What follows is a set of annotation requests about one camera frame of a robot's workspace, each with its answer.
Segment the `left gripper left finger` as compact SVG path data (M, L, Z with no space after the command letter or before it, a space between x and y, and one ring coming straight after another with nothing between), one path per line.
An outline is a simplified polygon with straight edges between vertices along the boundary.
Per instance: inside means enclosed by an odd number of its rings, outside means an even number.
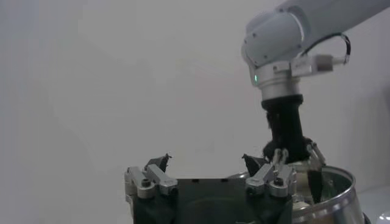
M126 202L132 203L134 198L148 200L156 195L174 198L179 191L179 181L166 174L168 161L172 158L168 153L150 159L141 169L130 166L124 172Z

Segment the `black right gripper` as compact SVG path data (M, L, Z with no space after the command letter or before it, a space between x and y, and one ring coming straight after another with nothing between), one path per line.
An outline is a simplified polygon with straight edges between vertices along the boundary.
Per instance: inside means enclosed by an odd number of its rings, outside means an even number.
M302 103L301 94L261 102L272 135L272 140L263 148L263 156L272 159L275 171L281 170L286 163L305 161L310 157L308 185L313 202L320 203L323 190L322 168L326 166L326 160L317 144L308 141L303 135L299 114Z

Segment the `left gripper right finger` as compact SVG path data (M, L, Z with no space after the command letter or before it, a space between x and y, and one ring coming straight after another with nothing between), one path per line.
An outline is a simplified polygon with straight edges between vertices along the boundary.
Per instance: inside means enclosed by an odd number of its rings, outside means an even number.
M279 171L272 161L244 154L249 176L245 180L246 190L252 195L263 195L266 191L275 198L285 198L297 193L296 171L287 163Z

